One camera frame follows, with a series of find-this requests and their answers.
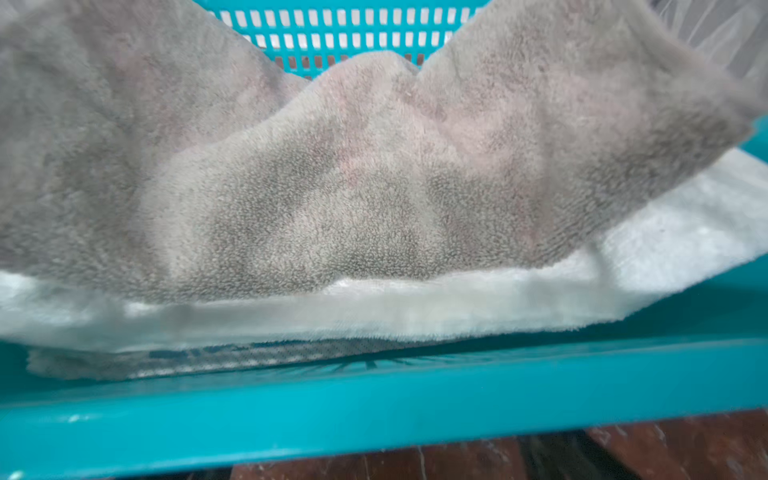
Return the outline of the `teal plastic basket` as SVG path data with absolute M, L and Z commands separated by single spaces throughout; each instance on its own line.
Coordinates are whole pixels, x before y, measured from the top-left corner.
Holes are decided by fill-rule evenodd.
M 767 402 L 767 262 L 616 324 L 372 357 L 108 384 L 1 350 L 1 474 L 168 473 Z

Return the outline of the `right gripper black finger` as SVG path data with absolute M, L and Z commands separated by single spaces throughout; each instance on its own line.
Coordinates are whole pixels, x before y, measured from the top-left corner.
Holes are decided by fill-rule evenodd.
M 584 430 L 518 438 L 529 479 L 639 480 Z

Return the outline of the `white towel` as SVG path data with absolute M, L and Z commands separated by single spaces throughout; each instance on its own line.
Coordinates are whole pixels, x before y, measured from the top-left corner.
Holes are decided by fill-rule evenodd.
M 543 269 L 341 280 L 300 296 L 155 306 L 15 274 L 1 337 L 100 353 L 373 338 L 428 341 L 619 321 L 767 251 L 767 165 L 741 150 Z

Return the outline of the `grey towel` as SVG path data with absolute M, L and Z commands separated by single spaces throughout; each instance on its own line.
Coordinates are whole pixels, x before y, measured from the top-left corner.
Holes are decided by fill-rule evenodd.
M 544 267 L 766 109 L 643 1 L 494 1 L 311 81 L 191 1 L 5 1 L 1 267 L 147 303 Z

